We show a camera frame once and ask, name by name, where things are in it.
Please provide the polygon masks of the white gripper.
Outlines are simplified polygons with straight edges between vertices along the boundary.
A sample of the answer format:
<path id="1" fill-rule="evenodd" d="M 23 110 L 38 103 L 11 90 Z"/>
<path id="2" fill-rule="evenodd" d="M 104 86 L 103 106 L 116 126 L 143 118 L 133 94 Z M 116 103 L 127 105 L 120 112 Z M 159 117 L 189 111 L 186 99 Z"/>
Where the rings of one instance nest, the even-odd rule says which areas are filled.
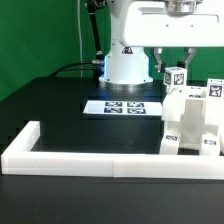
<path id="1" fill-rule="evenodd" d="M 224 46 L 224 0 L 203 0 L 192 14 L 171 14 L 165 3 L 130 1 L 120 13 L 119 41 L 124 46 L 154 47 L 155 69 L 164 73 L 166 63 L 159 47 L 186 47 L 177 66 L 187 69 L 196 54 L 193 47 Z"/>

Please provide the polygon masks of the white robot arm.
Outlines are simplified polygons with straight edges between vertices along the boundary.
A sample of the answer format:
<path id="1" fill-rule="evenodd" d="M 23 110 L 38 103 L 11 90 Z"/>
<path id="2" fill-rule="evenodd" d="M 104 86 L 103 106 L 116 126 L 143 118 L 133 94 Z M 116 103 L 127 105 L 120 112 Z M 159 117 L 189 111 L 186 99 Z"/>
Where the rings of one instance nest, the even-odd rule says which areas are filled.
<path id="1" fill-rule="evenodd" d="M 111 47 L 99 77 L 103 85 L 150 83 L 146 47 L 159 72 L 165 70 L 164 48 L 185 48 L 178 64 L 187 67 L 198 47 L 224 47 L 224 0 L 86 0 L 86 7 L 93 27 L 96 11 L 109 8 Z"/>

